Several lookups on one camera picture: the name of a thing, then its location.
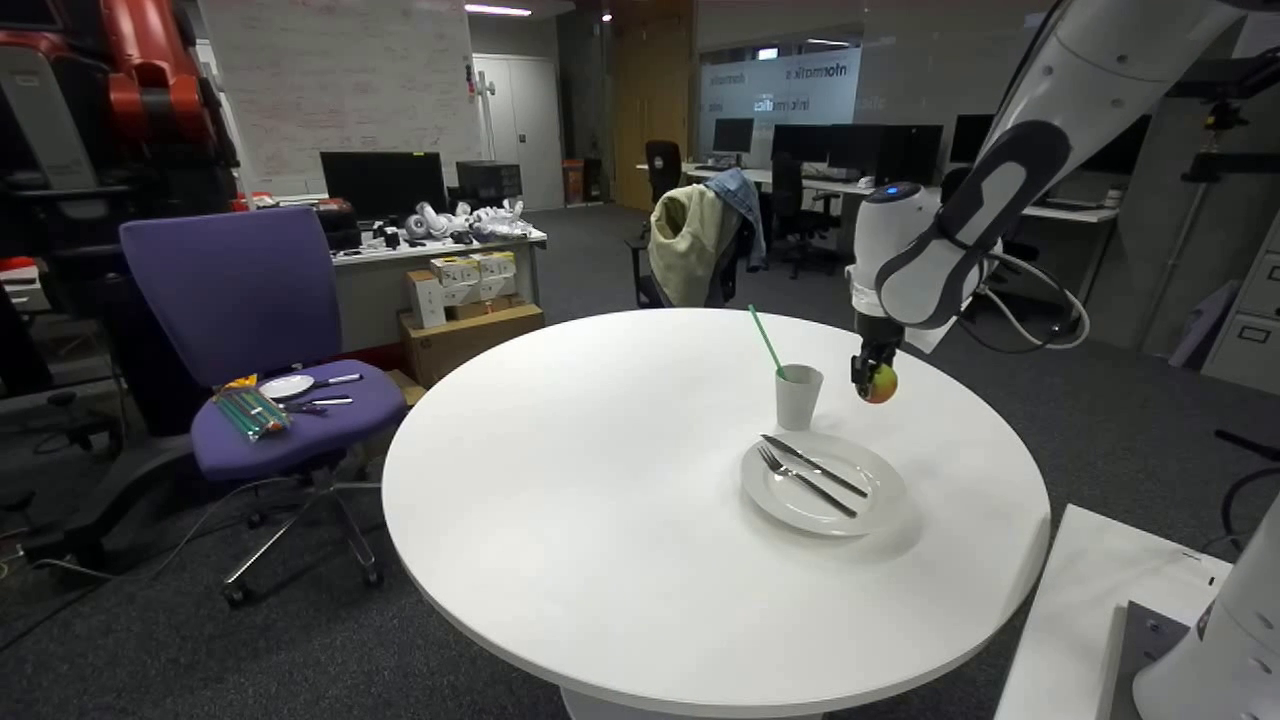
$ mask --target fork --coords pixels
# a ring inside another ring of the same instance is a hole
[[[785,465],[779,455],[772,455],[769,449],[756,449],[756,455],[764,460],[769,474],[805,485],[813,496],[822,496],[825,503],[833,503],[845,517],[856,517],[856,509],[841,503],[833,493],[825,493],[815,480],[807,480],[805,474],[795,474],[793,465]]]

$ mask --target white plate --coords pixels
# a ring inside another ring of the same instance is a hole
[[[259,383],[259,392],[267,400],[290,400],[290,396],[301,396],[308,387],[317,387],[317,378],[272,378],[272,380]]]
[[[854,440],[833,440],[833,437],[807,437],[807,433],[785,433],[785,443],[802,449],[805,455],[822,460],[825,468],[841,474],[845,480],[859,485],[867,496],[856,496],[822,474],[807,474],[802,460],[788,460],[788,452],[772,452],[785,465],[802,468],[813,485],[822,485],[829,496],[845,502],[856,509],[856,517],[838,512],[829,502],[807,493],[802,480],[777,475],[762,460],[762,443],[748,443],[739,460],[739,488],[754,496],[754,503],[802,532],[813,538],[867,538],[876,526],[885,526],[885,512],[892,496],[903,496],[902,475],[892,465],[885,465],[876,452],[854,443]]]

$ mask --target straw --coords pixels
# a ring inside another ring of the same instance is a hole
[[[762,323],[762,316],[756,316],[756,303],[748,303],[748,312],[754,312],[756,331],[762,331],[762,341],[764,341],[764,350],[769,350],[769,357],[772,357],[772,369],[785,378],[785,360],[777,360],[777,350],[772,350],[772,341],[769,341],[769,331],[764,331],[764,323]]]

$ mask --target chair wheel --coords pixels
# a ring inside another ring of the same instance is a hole
[[[226,585],[226,600],[229,600],[229,610],[246,610],[246,604],[254,604],[258,596],[254,596],[247,585]]]

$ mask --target utensil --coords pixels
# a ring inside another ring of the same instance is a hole
[[[343,378],[324,378],[320,387],[338,387],[338,383],[359,383],[364,371],[343,371]]]
[[[756,455],[764,460],[769,474],[805,485],[813,496],[822,496],[825,503],[833,503],[845,517],[856,517],[856,509],[841,503],[833,493],[825,493],[815,480],[807,480],[805,474],[795,474],[793,465],[777,460],[769,449],[756,449]]]
[[[802,460],[805,468],[815,468],[825,480],[849,488],[854,496],[867,496],[856,480],[833,474],[829,465],[805,455],[802,449],[793,449],[793,443],[785,443],[785,440],[777,440],[777,437],[769,437],[769,433],[764,433],[764,443],[777,449],[777,452],[785,452],[785,455],[793,455],[793,460]]]

